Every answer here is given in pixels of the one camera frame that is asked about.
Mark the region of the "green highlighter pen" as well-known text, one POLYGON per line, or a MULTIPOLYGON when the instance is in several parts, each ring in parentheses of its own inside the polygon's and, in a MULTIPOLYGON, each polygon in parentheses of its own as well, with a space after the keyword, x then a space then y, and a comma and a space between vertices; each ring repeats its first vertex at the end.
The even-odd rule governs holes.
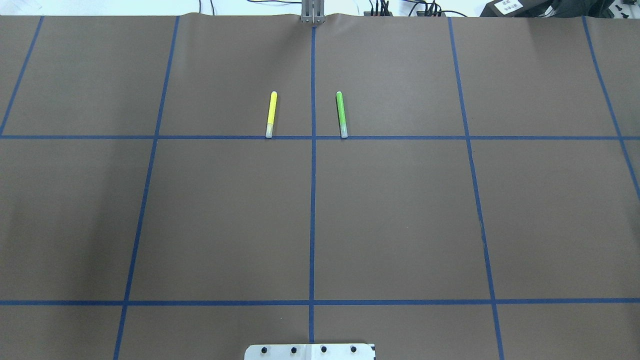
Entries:
POLYGON ((337 91, 335 95, 338 125, 341 139, 347 139, 348 126, 346 123, 345 97, 342 91, 337 91))

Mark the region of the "yellow highlighter pen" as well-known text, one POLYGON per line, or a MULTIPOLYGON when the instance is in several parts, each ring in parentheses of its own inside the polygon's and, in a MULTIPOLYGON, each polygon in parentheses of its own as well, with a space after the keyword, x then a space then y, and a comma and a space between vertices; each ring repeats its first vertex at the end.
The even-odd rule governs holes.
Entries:
POLYGON ((269 108, 267 112, 267 120, 266 120, 266 126, 265 126, 266 139, 272 139, 274 134, 277 103, 278 103, 278 92, 272 91, 269 97, 269 108))

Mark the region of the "aluminium frame post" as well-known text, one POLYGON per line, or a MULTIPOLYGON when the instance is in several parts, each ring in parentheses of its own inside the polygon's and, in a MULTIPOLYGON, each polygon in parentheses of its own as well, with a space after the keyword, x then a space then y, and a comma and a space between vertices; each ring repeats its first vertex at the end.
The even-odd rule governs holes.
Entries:
POLYGON ((320 25, 325 22, 324 0, 301 0, 301 22, 320 25))

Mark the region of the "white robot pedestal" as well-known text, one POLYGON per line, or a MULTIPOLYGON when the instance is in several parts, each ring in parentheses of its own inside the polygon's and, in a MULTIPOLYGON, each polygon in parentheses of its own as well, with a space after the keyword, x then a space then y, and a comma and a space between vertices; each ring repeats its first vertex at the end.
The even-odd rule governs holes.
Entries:
POLYGON ((363 342, 325 342, 290 344, 252 344, 245 360, 375 360, 374 344, 363 342))

